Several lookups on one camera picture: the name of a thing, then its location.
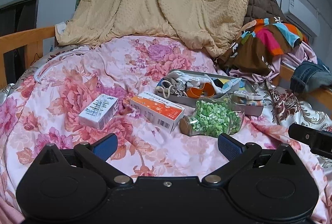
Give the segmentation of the white blue whale washcloth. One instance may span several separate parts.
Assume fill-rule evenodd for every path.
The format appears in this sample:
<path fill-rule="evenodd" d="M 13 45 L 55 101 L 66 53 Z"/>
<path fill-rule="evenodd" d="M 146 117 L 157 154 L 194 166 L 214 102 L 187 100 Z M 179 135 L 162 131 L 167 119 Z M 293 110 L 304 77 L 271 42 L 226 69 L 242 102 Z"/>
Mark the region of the white blue whale washcloth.
<path fill-rule="evenodd" d="M 210 80 L 205 77 L 207 74 L 203 75 L 193 75 L 193 74 L 187 74 L 185 72 L 182 72 L 180 70 L 174 70 L 171 71 L 167 77 L 173 78 L 177 82 L 183 82 L 187 89 L 190 87 L 200 87 L 203 83 L 210 83 Z"/>

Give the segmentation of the white blue medicine box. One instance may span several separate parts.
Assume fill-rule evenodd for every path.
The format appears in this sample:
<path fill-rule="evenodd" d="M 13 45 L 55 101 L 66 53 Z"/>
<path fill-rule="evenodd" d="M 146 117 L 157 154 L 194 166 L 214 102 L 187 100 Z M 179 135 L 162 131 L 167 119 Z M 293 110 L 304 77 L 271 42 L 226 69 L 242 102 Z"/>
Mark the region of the white blue medicine box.
<path fill-rule="evenodd" d="M 79 124 L 103 129 L 118 111 L 118 98 L 100 94 L 79 115 Z"/>

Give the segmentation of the cream maroon damask cloth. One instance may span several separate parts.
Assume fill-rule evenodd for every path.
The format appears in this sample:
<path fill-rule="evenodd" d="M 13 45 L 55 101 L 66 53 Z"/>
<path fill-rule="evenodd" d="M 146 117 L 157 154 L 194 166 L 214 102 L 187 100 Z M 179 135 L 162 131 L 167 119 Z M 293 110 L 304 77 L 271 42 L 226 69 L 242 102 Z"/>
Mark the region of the cream maroon damask cloth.
<path fill-rule="evenodd" d="M 308 102 L 299 100 L 291 90 L 261 83 L 257 92 L 263 95 L 262 116 L 269 122 L 288 127 L 297 123 L 316 130 L 331 132 L 331 119 L 327 113 L 314 110 Z"/>

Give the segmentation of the striped pastel sock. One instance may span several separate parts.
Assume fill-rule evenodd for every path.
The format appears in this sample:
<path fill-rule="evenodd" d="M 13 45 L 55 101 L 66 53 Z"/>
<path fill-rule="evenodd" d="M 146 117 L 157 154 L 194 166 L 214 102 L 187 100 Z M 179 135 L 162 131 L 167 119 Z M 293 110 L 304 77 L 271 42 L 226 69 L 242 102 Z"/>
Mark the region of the striped pastel sock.
<path fill-rule="evenodd" d="M 247 106 L 264 105 L 263 95 L 259 92 L 235 91 L 231 97 L 235 103 Z"/>

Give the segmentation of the blue denim jeans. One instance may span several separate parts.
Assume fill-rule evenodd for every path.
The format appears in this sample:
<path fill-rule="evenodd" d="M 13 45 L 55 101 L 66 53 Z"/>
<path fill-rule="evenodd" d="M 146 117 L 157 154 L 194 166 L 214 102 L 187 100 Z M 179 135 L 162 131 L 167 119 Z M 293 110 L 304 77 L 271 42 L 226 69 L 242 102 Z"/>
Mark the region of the blue denim jeans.
<path fill-rule="evenodd" d="M 302 62 L 294 71 L 290 80 L 290 89 L 298 94 L 311 93 L 321 87 L 331 88 L 331 71 L 321 61 Z"/>

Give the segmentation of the yellow blue cartoon towel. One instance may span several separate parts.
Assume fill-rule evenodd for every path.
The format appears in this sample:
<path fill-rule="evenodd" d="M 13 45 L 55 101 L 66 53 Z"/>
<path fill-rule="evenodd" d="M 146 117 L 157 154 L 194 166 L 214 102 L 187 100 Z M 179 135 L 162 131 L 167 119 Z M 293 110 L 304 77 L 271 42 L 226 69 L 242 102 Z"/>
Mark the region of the yellow blue cartoon towel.
<path fill-rule="evenodd" d="M 233 93 L 244 88 L 246 84 L 246 80 L 241 78 L 212 78 L 208 75 L 205 75 L 205 77 L 210 80 L 215 94 Z"/>

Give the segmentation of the orange white medicine box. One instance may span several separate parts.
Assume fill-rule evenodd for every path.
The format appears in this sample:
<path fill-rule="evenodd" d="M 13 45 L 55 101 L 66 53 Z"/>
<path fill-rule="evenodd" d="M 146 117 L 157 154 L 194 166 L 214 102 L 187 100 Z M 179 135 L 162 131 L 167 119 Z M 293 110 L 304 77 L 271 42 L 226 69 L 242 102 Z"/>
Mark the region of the orange white medicine box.
<path fill-rule="evenodd" d="M 166 133 L 171 133 L 175 129 L 185 113 L 182 106 L 147 91 L 132 97 L 129 103 Z"/>

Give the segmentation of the grey shallow cardboard box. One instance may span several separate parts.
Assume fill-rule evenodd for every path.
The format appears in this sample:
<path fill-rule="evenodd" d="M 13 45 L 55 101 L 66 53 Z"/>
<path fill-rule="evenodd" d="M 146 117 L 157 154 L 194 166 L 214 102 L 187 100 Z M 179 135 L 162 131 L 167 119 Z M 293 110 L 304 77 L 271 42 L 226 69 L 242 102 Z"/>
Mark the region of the grey shallow cardboard box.
<path fill-rule="evenodd" d="M 193 75 L 203 75 L 203 74 L 206 74 L 206 73 L 203 73 L 203 72 L 196 72 L 196 71 L 189 71 L 189 70 L 180 70 L 182 72 L 185 72 L 187 74 L 193 74 Z M 208 76 L 211 76 L 212 78 L 225 78 L 225 79 L 232 79 L 230 77 L 227 77 L 227 76 L 222 76 L 222 75 L 218 75 L 218 74 L 207 74 Z M 241 90 L 239 91 L 247 91 L 247 92 L 257 92 L 252 85 L 249 84 L 248 81 L 246 81 L 246 84 L 245 84 L 245 87 L 244 88 L 241 88 Z M 200 98 L 190 98 L 190 97 L 177 97 L 177 96 L 173 96 L 171 95 L 169 97 L 169 101 L 172 101 L 172 102 L 176 102 L 176 103 L 180 103 L 180 104 L 183 104 L 183 105 L 187 105 L 187 106 L 190 106 L 190 107 L 195 107 L 196 105 L 196 102 L 199 101 L 199 100 L 202 100 L 204 98 L 207 98 L 207 99 L 220 99 L 221 97 L 225 96 L 225 95 L 228 95 L 231 100 L 232 100 L 232 97 L 231 95 L 233 93 L 226 93 L 226 94 L 215 94 L 213 97 L 200 97 Z M 156 93 L 158 96 L 160 97 L 163 97 L 162 94 L 160 93 Z M 243 111 L 244 111 L 244 114 L 247 115 L 247 116 L 255 116 L 255 117 L 258 117 L 262 114 L 262 111 L 263 111 L 263 106 L 247 106 L 247 105 L 243 105 L 243 104 L 239 104 L 239 103 L 235 103 L 233 101 L 233 103 L 237 106 L 237 107 L 242 107 L 243 108 Z"/>

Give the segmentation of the mauve pink cloth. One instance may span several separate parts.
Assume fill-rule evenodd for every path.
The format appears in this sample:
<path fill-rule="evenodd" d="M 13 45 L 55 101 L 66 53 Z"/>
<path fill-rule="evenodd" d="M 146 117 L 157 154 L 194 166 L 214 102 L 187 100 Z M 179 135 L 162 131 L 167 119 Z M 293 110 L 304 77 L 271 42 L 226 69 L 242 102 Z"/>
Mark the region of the mauve pink cloth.
<path fill-rule="evenodd" d="M 290 53 L 286 53 L 281 56 L 276 56 L 270 67 L 270 73 L 267 76 L 259 74 L 246 73 L 241 70 L 230 70 L 229 76 L 244 78 L 249 82 L 261 83 L 265 80 L 271 81 L 277 77 L 280 73 L 281 65 L 286 65 L 289 68 L 295 70 L 302 62 L 309 61 L 317 64 L 317 56 L 314 50 L 305 42 L 302 42 L 299 46 L 296 46 Z"/>

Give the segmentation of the brown multicolour striped garment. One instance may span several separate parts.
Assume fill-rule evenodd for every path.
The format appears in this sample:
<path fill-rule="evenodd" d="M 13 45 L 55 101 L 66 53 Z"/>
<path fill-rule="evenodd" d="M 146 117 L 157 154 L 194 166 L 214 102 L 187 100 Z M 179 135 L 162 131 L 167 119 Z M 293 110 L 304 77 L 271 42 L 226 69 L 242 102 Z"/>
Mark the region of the brown multicolour striped garment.
<path fill-rule="evenodd" d="M 292 52 L 307 37 L 279 16 L 258 18 L 246 23 L 229 49 L 216 59 L 223 70 L 267 76 L 275 57 Z"/>

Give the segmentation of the white air conditioner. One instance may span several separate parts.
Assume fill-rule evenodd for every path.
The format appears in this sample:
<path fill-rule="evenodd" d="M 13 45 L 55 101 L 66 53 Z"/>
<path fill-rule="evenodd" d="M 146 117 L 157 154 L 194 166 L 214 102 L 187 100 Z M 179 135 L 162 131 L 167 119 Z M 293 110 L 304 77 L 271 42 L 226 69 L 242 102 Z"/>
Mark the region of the white air conditioner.
<path fill-rule="evenodd" d="M 309 36 L 320 35 L 320 23 L 317 17 L 299 0 L 281 0 L 281 11 L 285 17 L 301 27 Z"/>

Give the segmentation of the brown quilted blanket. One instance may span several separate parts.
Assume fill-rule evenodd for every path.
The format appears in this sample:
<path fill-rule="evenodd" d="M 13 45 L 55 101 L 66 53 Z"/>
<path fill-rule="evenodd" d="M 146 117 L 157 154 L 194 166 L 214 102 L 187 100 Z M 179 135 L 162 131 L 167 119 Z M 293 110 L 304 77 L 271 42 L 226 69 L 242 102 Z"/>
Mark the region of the brown quilted blanket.
<path fill-rule="evenodd" d="M 258 18 L 280 17 L 286 21 L 277 0 L 249 0 L 243 25 Z"/>

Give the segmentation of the beige dotted quilt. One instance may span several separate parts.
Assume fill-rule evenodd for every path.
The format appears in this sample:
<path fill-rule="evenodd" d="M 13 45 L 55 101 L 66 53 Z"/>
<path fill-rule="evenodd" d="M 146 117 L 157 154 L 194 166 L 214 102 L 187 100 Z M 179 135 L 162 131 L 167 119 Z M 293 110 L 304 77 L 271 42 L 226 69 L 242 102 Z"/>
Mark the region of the beige dotted quilt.
<path fill-rule="evenodd" d="M 249 0 L 81 0 L 56 35 L 60 45 L 98 46 L 129 35 L 169 37 L 189 49 L 225 53 L 240 31 Z"/>

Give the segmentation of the wooden bed frame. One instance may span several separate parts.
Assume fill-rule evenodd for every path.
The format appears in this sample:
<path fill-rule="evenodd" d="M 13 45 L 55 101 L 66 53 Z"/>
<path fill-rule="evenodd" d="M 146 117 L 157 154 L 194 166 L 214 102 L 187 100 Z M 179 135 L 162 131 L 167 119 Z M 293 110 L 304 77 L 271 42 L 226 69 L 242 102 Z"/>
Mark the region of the wooden bed frame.
<path fill-rule="evenodd" d="M 17 48 L 24 48 L 24 63 L 28 69 L 43 56 L 43 40 L 55 37 L 55 26 L 36 28 L 1 37 L 1 88 L 7 86 L 3 55 Z"/>

